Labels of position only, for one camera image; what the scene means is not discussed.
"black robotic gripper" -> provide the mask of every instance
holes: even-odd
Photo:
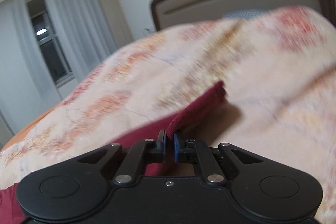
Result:
[[[173,154],[194,176],[144,175]],[[30,224],[309,224],[322,195],[311,175],[229,143],[213,148],[176,133],[166,153],[164,130],[157,140],[112,143],[35,171],[16,191]]]

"maroon fabric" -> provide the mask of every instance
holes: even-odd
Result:
[[[19,224],[25,219],[16,201],[17,186],[18,183],[15,183],[0,191],[0,219],[4,224]]]
[[[219,81],[181,112],[138,128],[110,142],[119,142],[123,147],[130,147],[138,140],[157,139],[160,129],[166,130],[169,141],[177,130],[195,124],[205,118],[211,110],[224,101],[224,95],[223,82]],[[146,175],[160,175],[166,167],[167,163],[166,166],[162,164],[150,164],[147,166]],[[0,190],[0,219],[3,224],[19,224],[24,220],[24,216],[16,201],[15,192],[17,185],[18,183],[15,183],[6,190]]]

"sheer curtain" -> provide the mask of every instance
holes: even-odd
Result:
[[[37,44],[26,0],[13,0],[12,12],[18,42],[31,79],[42,99],[60,99],[49,70]]]
[[[80,81],[116,50],[99,0],[45,0],[60,44]]]
[[[0,111],[13,133],[60,102],[25,0],[0,4]]]

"metal pin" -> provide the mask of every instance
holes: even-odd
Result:
[[[131,180],[132,180],[132,177],[129,175],[118,175],[115,178],[115,181],[119,183],[127,183],[127,182],[130,182]]]
[[[166,186],[173,186],[174,185],[174,182],[172,181],[166,181]]]
[[[224,177],[218,174],[213,174],[208,176],[208,181],[211,183],[221,182],[224,180]]]

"blanket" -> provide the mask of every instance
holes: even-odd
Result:
[[[0,189],[177,112],[219,80],[229,104],[201,136],[310,173],[324,190],[316,218],[335,223],[336,30],[305,7],[179,25],[121,48],[1,151]]]

